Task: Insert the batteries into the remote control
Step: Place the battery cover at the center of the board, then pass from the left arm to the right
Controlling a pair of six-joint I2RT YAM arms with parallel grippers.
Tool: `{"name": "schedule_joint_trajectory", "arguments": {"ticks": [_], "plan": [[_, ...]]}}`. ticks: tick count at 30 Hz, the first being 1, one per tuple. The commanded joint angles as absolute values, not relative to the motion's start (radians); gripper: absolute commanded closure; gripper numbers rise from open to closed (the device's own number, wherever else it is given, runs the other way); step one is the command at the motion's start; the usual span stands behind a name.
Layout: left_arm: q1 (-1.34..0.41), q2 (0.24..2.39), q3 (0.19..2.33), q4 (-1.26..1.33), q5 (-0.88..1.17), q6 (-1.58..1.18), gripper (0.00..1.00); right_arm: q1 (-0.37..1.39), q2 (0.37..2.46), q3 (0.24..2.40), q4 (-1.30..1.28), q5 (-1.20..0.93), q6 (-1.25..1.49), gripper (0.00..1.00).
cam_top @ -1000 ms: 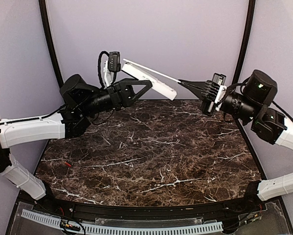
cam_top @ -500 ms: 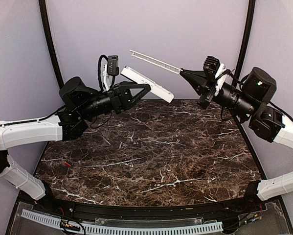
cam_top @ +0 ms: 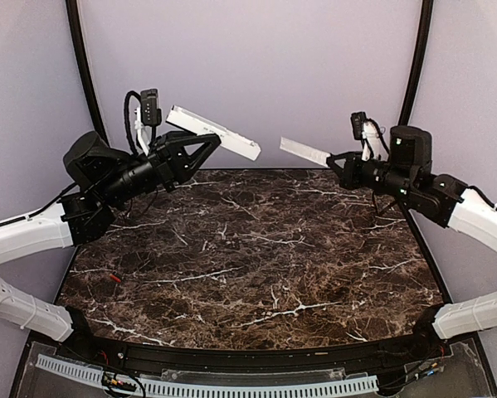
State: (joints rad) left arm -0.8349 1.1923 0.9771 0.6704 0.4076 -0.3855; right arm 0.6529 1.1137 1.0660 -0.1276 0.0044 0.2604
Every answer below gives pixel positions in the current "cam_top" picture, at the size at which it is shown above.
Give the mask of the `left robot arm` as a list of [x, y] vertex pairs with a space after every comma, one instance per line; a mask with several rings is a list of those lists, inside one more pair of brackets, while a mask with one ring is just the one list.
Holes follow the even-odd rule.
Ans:
[[[0, 221], [0, 265], [57, 248], [77, 247], [102, 237], [114, 209], [162, 187], [172, 192], [189, 181], [220, 146], [214, 133], [172, 131], [138, 155], [109, 147], [95, 131], [81, 136], [63, 158], [72, 184], [42, 208]], [[100, 354], [81, 311], [56, 306], [0, 278], [0, 318], [39, 332], [83, 362]]]

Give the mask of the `white remote control body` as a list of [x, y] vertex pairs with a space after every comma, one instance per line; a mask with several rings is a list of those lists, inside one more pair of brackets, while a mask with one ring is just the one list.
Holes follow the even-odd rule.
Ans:
[[214, 133], [223, 148], [251, 161], [257, 160], [261, 153], [261, 147], [255, 141], [177, 105], [169, 110], [166, 122], [196, 135]]

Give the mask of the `white remote battery cover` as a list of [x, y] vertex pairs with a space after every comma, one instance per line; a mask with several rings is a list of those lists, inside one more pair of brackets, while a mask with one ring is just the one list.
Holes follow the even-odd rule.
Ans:
[[317, 148], [312, 148], [308, 145], [298, 143], [294, 140], [284, 137], [280, 138], [280, 150], [295, 155], [296, 157], [302, 158], [321, 167], [328, 168], [327, 159], [330, 154], [325, 151], [319, 150]]

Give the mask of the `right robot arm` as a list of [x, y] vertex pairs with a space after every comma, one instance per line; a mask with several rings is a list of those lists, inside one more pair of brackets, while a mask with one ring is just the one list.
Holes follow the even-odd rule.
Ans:
[[[361, 153], [331, 154], [327, 166], [349, 190], [366, 187], [393, 197], [403, 207], [421, 213], [443, 228], [465, 234], [497, 252], [497, 205], [475, 186], [449, 174], [431, 171], [432, 136], [411, 126], [390, 130], [386, 160], [364, 160]], [[497, 327], [497, 290], [459, 303], [424, 312], [422, 327], [406, 342], [406, 352], [422, 360], [439, 340]]]

